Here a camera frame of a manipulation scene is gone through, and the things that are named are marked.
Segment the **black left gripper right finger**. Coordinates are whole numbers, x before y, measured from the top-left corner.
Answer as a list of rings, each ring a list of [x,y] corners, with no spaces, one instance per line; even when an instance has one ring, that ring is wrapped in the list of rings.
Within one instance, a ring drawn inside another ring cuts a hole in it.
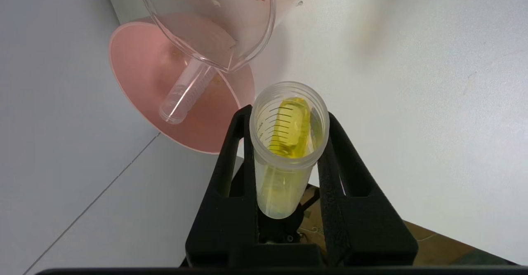
[[[318,160],[328,265],[410,266],[418,244],[334,115]]]

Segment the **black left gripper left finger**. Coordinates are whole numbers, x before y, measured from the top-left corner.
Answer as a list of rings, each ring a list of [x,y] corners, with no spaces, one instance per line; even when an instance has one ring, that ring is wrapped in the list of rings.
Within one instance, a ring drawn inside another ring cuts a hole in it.
[[[252,106],[236,111],[185,243],[191,268],[225,268],[232,252],[258,241]]]

